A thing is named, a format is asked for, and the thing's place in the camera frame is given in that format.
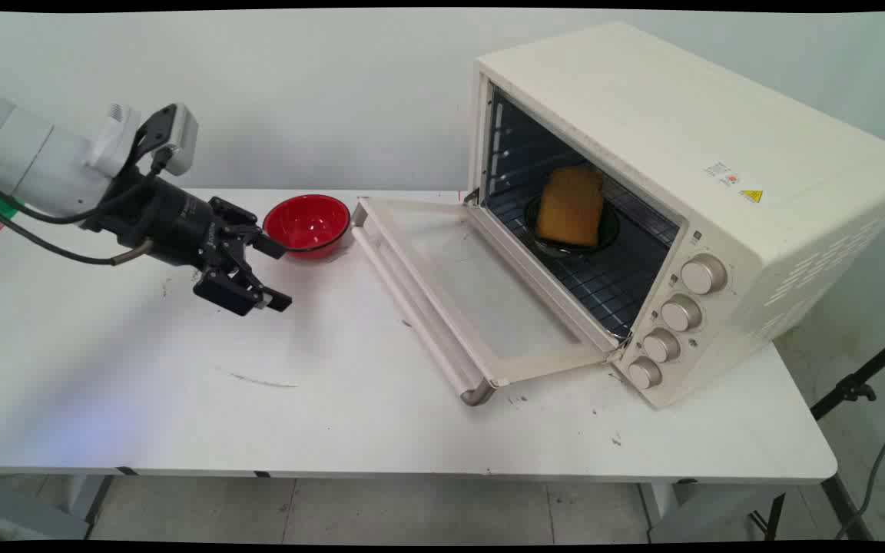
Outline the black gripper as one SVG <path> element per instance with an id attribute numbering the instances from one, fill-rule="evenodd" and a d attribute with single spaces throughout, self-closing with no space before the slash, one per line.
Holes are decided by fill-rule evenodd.
<path id="1" fill-rule="evenodd" d="M 107 213 L 88 218 L 85 229 L 108 231 L 127 248 L 152 241 L 148 255 L 170 266 L 196 267 L 193 293 L 238 316 L 253 309 L 283 312 L 293 298 L 264 286 L 248 263 L 244 247 L 273 259 L 288 251 L 266 234 L 249 210 L 219 197 L 204 202 L 160 177 Z M 208 248 L 207 242 L 224 244 Z"/>

